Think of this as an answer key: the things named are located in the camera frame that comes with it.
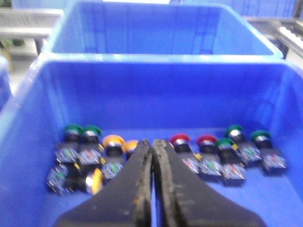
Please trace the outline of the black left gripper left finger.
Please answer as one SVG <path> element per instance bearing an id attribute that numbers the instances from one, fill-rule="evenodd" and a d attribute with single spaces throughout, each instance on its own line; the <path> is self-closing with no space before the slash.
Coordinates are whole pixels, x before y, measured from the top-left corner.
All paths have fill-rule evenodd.
<path id="1" fill-rule="evenodd" d="M 123 169 L 101 191 L 68 212 L 57 227 L 150 227 L 152 147 L 138 142 Z"/>

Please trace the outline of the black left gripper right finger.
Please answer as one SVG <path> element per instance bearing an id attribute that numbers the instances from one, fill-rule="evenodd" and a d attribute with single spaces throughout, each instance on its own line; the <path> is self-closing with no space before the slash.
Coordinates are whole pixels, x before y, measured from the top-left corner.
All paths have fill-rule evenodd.
<path id="1" fill-rule="evenodd" d="M 191 172 L 168 140 L 154 139 L 152 151 L 163 226 L 266 226 L 257 213 L 224 197 Z"/>

